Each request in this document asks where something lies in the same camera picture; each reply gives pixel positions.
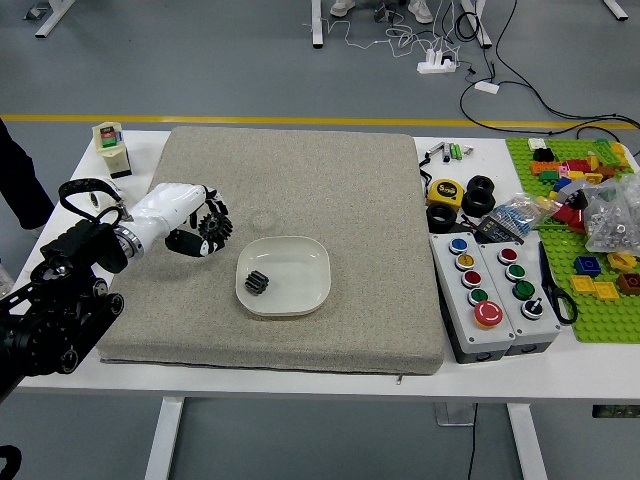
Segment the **gray pad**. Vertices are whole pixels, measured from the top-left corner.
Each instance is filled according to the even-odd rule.
[[[206,258],[150,252],[114,279],[125,311],[106,362],[431,375],[444,336],[413,139],[406,135],[180,127],[152,187],[218,189],[234,231]],[[331,292],[315,312],[261,317],[235,294],[240,252],[300,235],[327,249]]]

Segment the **red emergency stop button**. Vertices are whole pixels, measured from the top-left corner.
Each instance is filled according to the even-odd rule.
[[[502,321],[503,312],[500,305],[491,300],[485,300],[473,307],[476,322],[482,328],[493,328]]]

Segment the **scissors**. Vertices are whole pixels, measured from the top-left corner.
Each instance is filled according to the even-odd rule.
[[[542,289],[544,293],[547,295],[549,302],[551,302],[551,306],[553,307],[553,311],[558,317],[558,320],[563,325],[570,325],[575,323],[578,319],[578,305],[571,296],[562,288],[558,286],[558,284],[553,280],[553,275],[551,274],[551,268],[549,267],[549,259],[547,258],[547,252],[544,249],[544,245],[542,242],[539,243],[540,249],[540,272],[542,273]],[[564,301],[565,307],[567,308],[567,312],[569,313],[569,318],[565,318],[562,315],[562,310],[560,310],[560,299]]]

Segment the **clear plastic bag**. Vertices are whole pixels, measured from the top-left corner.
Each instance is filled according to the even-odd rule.
[[[517,193],[511,200],[494,208],[488,216],[518,237],[526,237],[532,229],[556,213],[560,206],[545,197]]]
[[[609,179],[584,189],[588,202],[584,210],[584,226],[589,237],[585,245],[587,250],[640,255],[640,217],[637,216],[640,215],[640,198],[634,200],[640,195],[637,190],[634,191],[634,188],[638,188],[638,182],[638,178],[621,182]]]

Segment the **shoe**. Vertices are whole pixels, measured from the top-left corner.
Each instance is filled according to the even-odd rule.
[[[411,0],[409,2],[409,11],[416,16],[418,23],[433,22],[433,15],[429,11],[429,7],[424,0]]]
[[[344,17],[355,6],[356,0],[337,0],[330,12],[334,17]]]
[[[0,263],[0,298],[7,295],[13,288],[13,278],[9,276],[9,273],[4,269],[2,263]]]

